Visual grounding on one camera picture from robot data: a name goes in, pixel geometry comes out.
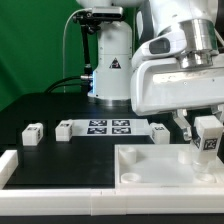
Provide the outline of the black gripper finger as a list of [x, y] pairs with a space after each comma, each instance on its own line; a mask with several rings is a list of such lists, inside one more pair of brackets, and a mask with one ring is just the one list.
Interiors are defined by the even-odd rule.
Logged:
[[192, 139], [191, 125], [188, 123], [186, 116], [186, 109], [177, 109], [172, 112], [174, 122], [182, 130], [183, 138], [185, 141], [190, 141]]
[[222, 123], [224, 123], [224, 104], [213, 105], [212, 114]]

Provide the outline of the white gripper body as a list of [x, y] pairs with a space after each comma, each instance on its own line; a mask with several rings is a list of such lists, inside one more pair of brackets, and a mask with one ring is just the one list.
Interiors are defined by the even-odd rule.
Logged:
[[142, 63], [131, 79], [131, 105], [138, 116], [224, 103], [224, 56], [207, 68], [181, 69], [175, 58]]

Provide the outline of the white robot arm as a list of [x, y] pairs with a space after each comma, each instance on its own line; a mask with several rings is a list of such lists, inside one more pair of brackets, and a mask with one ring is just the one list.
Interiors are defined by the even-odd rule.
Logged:
[[224, 105], [224, 53], [215, 29], [222, 0], [76, 1], [81, 27], [98, 34], [91, 101], [129, 101], [139, 116], [171, 112], [186, 140], [186, 110]]

